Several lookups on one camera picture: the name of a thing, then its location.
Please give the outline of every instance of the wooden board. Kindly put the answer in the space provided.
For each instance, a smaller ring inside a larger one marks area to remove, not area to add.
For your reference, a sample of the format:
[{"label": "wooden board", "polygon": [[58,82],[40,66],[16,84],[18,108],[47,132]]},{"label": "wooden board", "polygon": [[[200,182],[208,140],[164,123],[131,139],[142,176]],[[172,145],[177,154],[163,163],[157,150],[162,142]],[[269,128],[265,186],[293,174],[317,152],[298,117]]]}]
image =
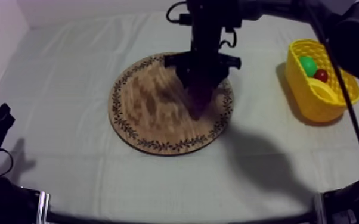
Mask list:
[{"label": "wooden board", "polygon": [[233,111],[233,92],[224,80],[203,115],[192,119],[188,95],[175,68],[164,68],[163,56],[144,58],[120,75],[109,95],[110,123],[125,142],[145,153],[190,153],[226,128]]}]

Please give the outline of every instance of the yellow basket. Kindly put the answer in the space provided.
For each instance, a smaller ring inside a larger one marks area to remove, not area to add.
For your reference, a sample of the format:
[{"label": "yellow basket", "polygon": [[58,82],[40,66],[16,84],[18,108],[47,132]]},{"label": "yellow basket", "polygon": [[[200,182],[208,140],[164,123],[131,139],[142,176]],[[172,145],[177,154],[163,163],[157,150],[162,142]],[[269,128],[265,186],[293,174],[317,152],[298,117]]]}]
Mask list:
[{"label": "yellow basket", "polygon": [[[337,101],[321,97],[308,83],[308,76],[299,62],[299,57],[309,56],[316,62],[318,69],[325,69],[329,75],[327,84],[334,91]],[[329,122],[341,116],[346,110],[345,99],[339,87],[334,68],[324,46],[314,40],[297,40],[291,43],[285,69],[286,79],[295,96],[301,113],[314,122]],[[359,86],[355,78],[341,70],[353,104],[359,101]]]}]

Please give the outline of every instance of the white table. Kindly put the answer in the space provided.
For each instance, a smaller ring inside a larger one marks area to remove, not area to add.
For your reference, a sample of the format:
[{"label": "white table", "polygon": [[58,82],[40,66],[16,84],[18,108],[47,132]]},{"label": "white table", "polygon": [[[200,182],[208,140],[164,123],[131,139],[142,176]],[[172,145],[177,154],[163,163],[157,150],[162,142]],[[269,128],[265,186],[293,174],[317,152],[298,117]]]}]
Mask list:
[{"label": "white table", "polygon": [[[31,30],[0,82],[0,105],[7,102],[17,119],[4,142],[20,157],[11,179],[49,192],[56,211],[182,223],[299,214],[315,192],[358,180],[348,113],[330,126],[307,125],[292,113],[278,78],[291,41],[315,38],[310,26],[263,17],[244,21],[237,33],[237,47],[223,50],[243,62],[230,74],[229,130],[200,151],[166,158],[120,140],[107,97],[137,60],[187,51],[189,27],[155,13]],[[355,108],[359,118],[359,103]],[[0,155],[0,166],[4,160]]]}]

